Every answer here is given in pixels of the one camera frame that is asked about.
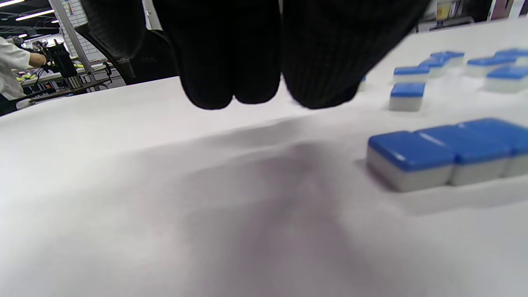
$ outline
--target black glove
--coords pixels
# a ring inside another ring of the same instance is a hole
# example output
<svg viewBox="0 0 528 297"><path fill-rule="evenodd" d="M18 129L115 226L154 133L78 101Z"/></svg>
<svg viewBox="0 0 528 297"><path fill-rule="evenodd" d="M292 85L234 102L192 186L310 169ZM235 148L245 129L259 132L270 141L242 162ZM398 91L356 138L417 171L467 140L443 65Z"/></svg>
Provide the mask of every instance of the black glove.
<svg viewBox="0 0 528 297"><path fill-rule="evenodd" d="M429 0L154 0L189 99L264 103L282 71L301 105L351 100L363 76L418 23ZM145 32L141 0L81 0L91 31L131 58Z"/></svg>

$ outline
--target cable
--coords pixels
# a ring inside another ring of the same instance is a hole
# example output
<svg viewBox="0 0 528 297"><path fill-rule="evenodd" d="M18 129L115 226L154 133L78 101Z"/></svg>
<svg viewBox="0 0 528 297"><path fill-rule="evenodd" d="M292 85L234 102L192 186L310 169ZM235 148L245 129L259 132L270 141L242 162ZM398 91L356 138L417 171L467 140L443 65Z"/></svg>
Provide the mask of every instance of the cable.
<svg viewBox="0 0 528 297"><path fill-rule="evenodd" d="M40 76L42 75L42 73L44 73L44 69L41 69L37 72L37 75L36 75L36 82L33 86L36 86L39 84L39 79L40 79Z"/></svg>

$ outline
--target sleeve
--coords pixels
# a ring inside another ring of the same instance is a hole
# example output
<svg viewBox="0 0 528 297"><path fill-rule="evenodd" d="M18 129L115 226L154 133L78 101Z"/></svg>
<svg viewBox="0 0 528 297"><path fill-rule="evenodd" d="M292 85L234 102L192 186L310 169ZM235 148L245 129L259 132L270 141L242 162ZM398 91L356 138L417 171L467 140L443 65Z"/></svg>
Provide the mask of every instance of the sleeve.
<svg viewBox="0 0 528 297"><path fill-rule="evenodd" d="M25 70L30 66L30 53L0 38L0 64L11 69Z"/></svg>

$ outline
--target table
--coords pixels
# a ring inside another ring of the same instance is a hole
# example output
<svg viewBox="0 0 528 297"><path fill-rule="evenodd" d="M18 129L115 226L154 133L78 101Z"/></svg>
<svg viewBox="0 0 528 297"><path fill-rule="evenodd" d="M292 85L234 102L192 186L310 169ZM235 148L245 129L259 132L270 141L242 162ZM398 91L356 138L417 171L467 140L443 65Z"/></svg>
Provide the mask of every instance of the table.
<svg viewBox="0 0 528 297"><path fill-rule="evenodd" d="M104 68L106 68L106 66L103 64L97 64L93 66L94 71L100 71L100 70L103 70ZM86 70L84 68L77 68L77 73L79 75L83 75L86 73ZM56 80L62 80L62 79L63 77L60 74L60 72L57 72L57 73L43 72L42 75L40 76L39 83L47 83L50 81L56 81ZM37 78L27 79L27 80L24 80L20 85L22 87L27 87L27 86L34 85L36 82L37 82Z"/></svg>
<svg viewBox="0 0 528 297"><path fill-rule="evenodd" d="M385 109L394 67L528 47L527 24L412 35L329 110L284 85L267 104L199 110L171 78L0 118L0 295L527 296L527 177L399 194L364 161L377 133L528 125L525 95L457 70L421 112Z"/></svg>

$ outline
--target black chair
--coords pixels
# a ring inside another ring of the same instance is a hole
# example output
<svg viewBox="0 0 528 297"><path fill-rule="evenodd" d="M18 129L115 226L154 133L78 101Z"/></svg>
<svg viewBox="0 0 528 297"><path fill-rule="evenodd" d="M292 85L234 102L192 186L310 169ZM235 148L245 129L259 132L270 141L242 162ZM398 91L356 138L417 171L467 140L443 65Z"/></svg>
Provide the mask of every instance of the black chair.
<svg viewBox="0 0 528 297"><path fill-rule="evenodd" d="M108 47L90 32L88 24L75 28L77 33L93 44L112 62L127 85L178 76L172 49L163 31L148 30L137 55L126 59L112 55Z"/></svg>

